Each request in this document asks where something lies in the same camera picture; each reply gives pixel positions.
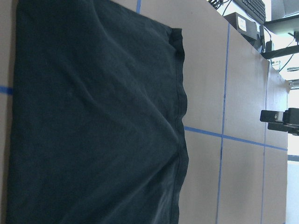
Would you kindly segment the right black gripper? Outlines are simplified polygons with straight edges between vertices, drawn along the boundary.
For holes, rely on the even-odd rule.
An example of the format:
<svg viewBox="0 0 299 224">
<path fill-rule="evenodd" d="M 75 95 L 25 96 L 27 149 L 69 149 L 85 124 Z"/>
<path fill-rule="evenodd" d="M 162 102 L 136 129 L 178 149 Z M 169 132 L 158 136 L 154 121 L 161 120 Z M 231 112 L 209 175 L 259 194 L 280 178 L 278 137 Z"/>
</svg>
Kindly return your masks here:
<svg viewBox="0 0 299 224">
<path fill-rule="evenodd" d="M 289 108 L 285 112 L 262 110 L 260 114 L 260 121 L 283 122 L 283 124 L 268 123 L 267 128 L 273 131 L 288 132 L 292 135 L 299 134 L 299 108 Z"/>
</svg>

